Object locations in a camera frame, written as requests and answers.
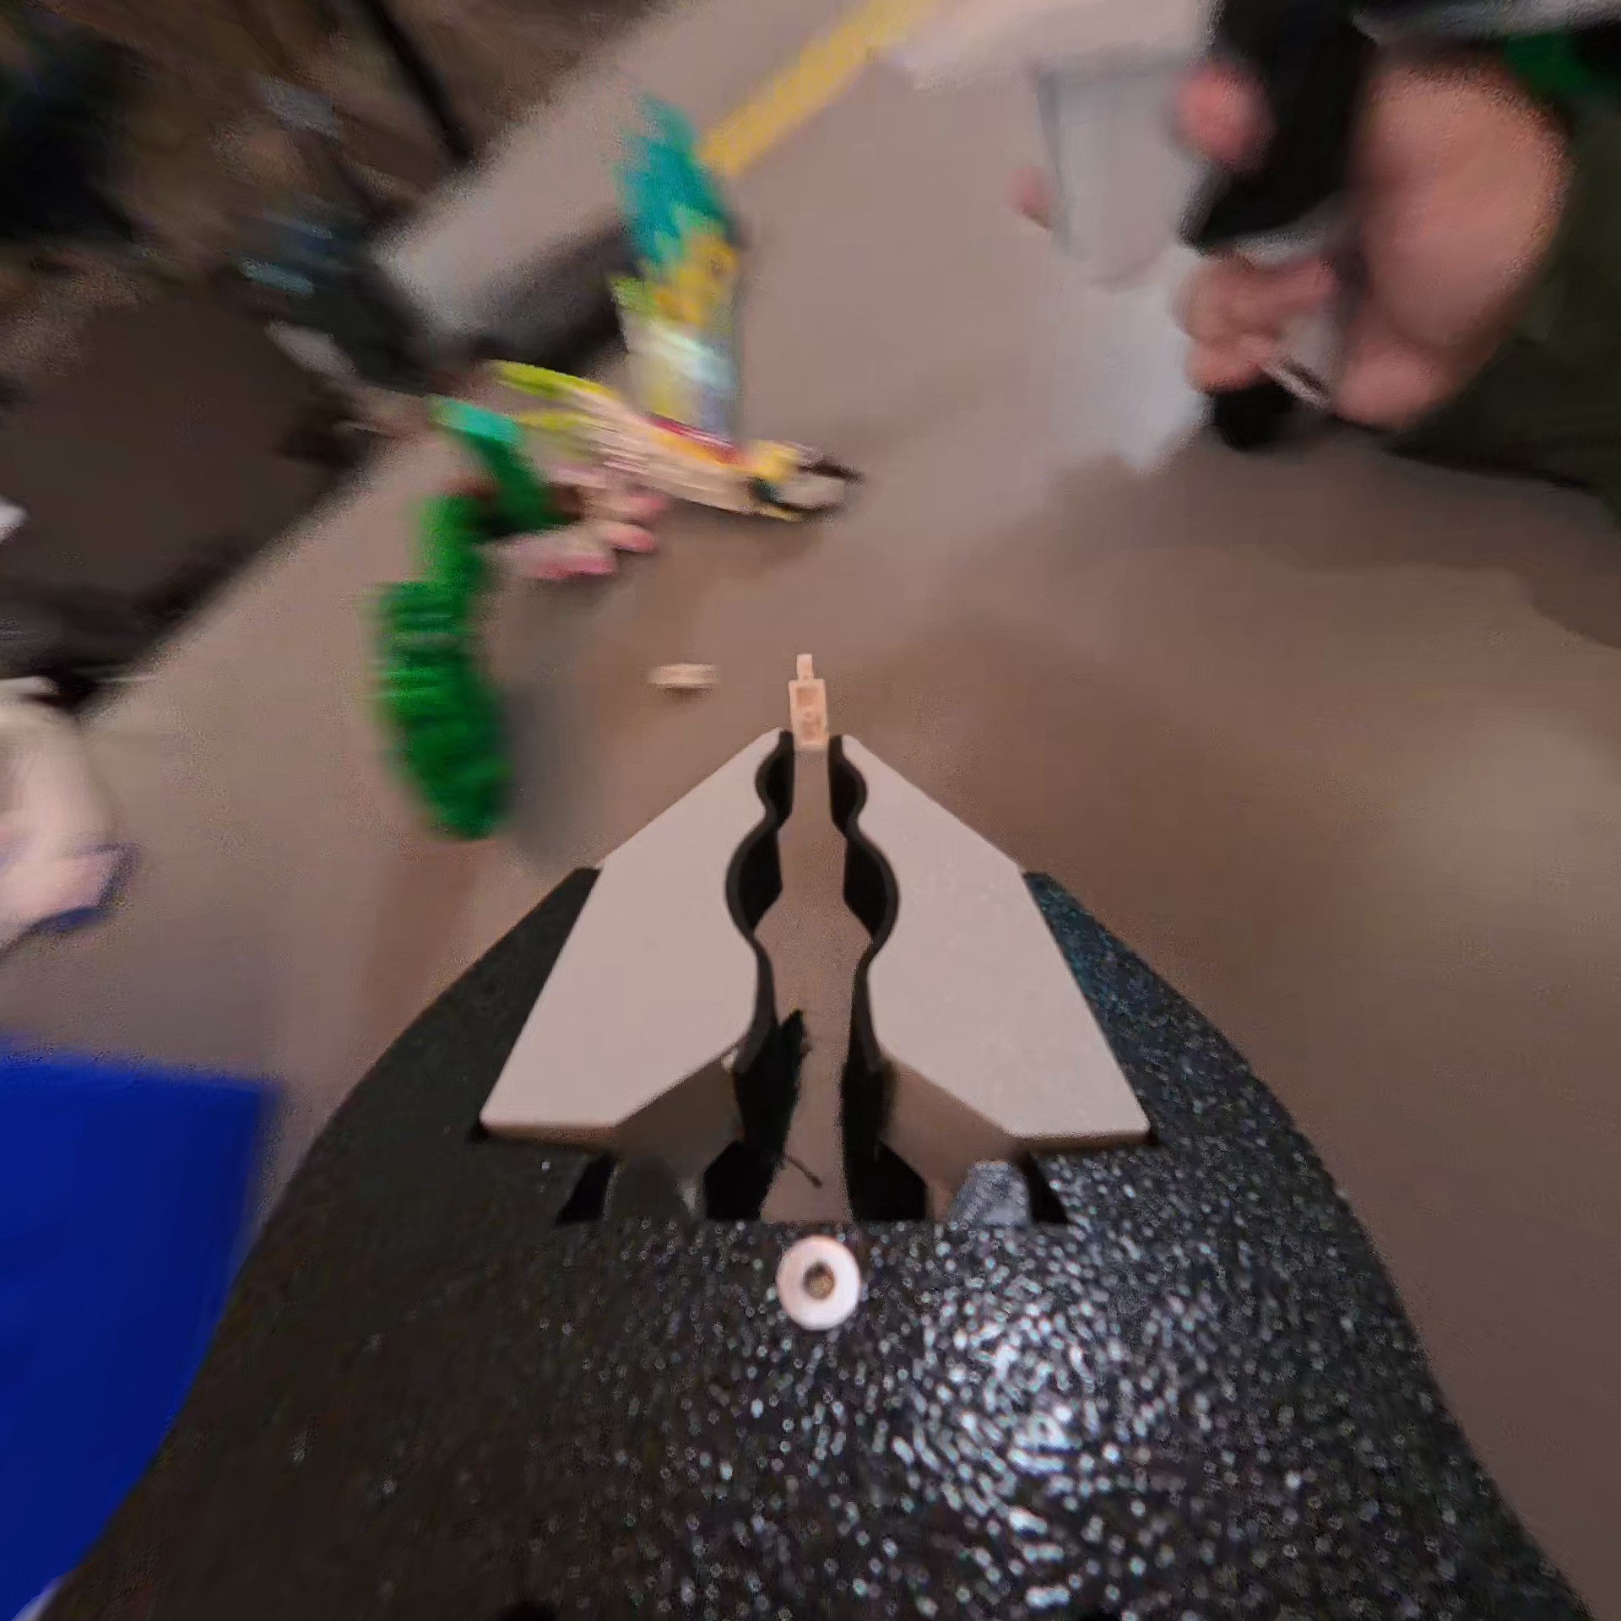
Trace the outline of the green brown lego plant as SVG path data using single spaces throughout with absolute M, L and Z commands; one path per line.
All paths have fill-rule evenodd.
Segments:
M 428 416 L 482 476 L 484 506 L 499 535 L 538 535 L 573 523 L 577 515 L 529 457 L 514 416 L 445 396 L 428 400 Z

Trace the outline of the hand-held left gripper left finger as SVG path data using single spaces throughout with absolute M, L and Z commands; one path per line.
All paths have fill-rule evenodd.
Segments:
M 707 1218 L 760 1218 L 800 1100 L 760 924 L 782 895 L 797 751 L 765 733 L 609 853 L 477 1124 L 585 1152 Z

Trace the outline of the blue box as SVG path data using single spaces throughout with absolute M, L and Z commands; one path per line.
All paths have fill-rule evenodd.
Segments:
M 171 1428 L 272 1114 L 260 1080 L 3 1046 L 3 1618 L 78 1565 Z

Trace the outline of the green lego baseplate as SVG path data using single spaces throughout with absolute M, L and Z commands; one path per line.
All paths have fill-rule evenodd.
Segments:
M 487 506 L 428 496 L 416 572 L 377 587 L 375 706 L 396 770 L 435 833 L 482 841 L 506 819 L 514 760 L 485 631 L 497 584 Z

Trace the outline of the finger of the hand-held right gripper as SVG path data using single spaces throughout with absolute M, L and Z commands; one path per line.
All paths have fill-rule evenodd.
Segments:
M 1201 176 L 1174 102 L 1198 53 L 1044 58 L 1032 68 L 1049 232 L 1088 290 L 1144 290 L 1186 268 Z

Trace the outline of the person's right hand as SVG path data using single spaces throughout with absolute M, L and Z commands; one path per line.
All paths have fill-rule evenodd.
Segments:
M 1406 430 L 1453 398 L 1509 330 L 1570 188 L 1560 125 L 1492 59 L 1389 51 L 1350 166 L 1348 259 L 1218 256 L 1188 278 L 1186 376 L 1203 393 L 1264 378 L 1286 332 L 1360 273 L 1331 393 L 1345 420 Z

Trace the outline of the colourful lego bird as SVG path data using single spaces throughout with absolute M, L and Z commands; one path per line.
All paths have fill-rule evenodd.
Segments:
M 810 447 L 741 430 L 744 246 L 690 122 L 644 97 L 616 171 L 628 268 L 602 273 L 626 352 L 612 388 L 497 359 L 538 401 L 518 420 L 558 452 L 678 503 L 800 521 L 846 506 L 859 476 Z

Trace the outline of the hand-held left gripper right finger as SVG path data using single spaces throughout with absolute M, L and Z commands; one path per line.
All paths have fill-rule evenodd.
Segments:
M 944 1218 L 978 1166 L 1137 1149 L 1145 1107 L 1018 863 L 851 736 L 827 751 L 866 946 L 841 1073 L 856 1218 Z

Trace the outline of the person's right forearm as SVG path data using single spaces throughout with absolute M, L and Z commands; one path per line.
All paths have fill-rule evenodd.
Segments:
M 1577 489 L 1619 515 L 1619 122 L 1570 122 L 1572 178 L 1553 246 L 1509 332 L 1448 403 L 1387 435 L 1433 467 Z

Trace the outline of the pink white lego flower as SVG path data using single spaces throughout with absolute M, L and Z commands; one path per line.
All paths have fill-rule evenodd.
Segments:
M 504 547 L 509 569 L 523 579 L 563 582 L 614 574 L 621 557 L 656 552 L 656 520 L 670 499 L 636 486 L 553 488 L 555 521 L 511 538 Z

